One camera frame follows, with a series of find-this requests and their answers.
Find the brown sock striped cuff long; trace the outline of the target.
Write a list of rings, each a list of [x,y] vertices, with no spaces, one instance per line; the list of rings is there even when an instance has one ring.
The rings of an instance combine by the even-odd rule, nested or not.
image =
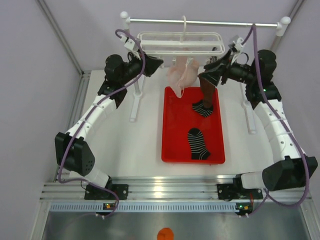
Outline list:
[[[203,79],[203,78],[199,78],[199,82],[200,82],[200,89],[203,93],[203,106],[205,108],[211,108],[213,106],[213,95],[215,92],[216,87],[211,84],[209,81]]]

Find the white clip sock hanger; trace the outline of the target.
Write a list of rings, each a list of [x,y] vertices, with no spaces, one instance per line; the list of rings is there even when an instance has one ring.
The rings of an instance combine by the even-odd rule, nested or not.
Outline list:
[[[187,19],[182,31],[143,31],[137,35],[142,49],[153,57],[219,57],[225,53],[222,36],[216,32],[188,32]]]

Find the pale pink sock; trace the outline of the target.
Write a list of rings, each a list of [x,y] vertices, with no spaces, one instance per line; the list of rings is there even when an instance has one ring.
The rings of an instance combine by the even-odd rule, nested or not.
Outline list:
[[[200,64],[194,57],[178,55],[167,71],[168,85],[177,98],[182,98],[186,88],[191,87],[198,78]]]

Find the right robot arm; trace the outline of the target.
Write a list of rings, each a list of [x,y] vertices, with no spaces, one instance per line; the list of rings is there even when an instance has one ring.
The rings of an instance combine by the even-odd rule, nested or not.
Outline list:
[[[282,96],[272,81],[277,67],[276,54],[262,49],[251,65],[232,62],[229,50],[220,59],[204,66],[199,77],[217,86],[227,80],[245,84],[245,96],[260,119],[272,151],[272,165],[263,170],[237,175],[233,185],[238,198],[246,198],[252,189],[268,191],[307,188],[318,167],[314,156],[307,156],[297,144],[283,109]]]

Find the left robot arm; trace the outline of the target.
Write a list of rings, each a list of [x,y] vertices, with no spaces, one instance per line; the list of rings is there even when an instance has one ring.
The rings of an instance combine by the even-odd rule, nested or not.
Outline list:
[[[104,81],[93,103],[72,128],[54,138],[59,167],[73,173],[76,180],[95,185],[95,192],[103,199],[113,194],[112,179],[98,168],[89,140],[123,102],[128,92],[126,84],[141,76],[151,77],[164,62],[144,52],[137,56],[129,52],[127,57],[125,62],[120,55],[112,54],[105,60]]]

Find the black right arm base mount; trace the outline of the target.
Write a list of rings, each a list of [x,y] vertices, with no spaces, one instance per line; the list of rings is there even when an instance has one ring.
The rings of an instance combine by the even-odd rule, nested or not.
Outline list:
[[[216,185],[218,199],[226,202],[232,200],[262,200],[262,191],[258,188],[245,189],[233,183],[219,183]]]

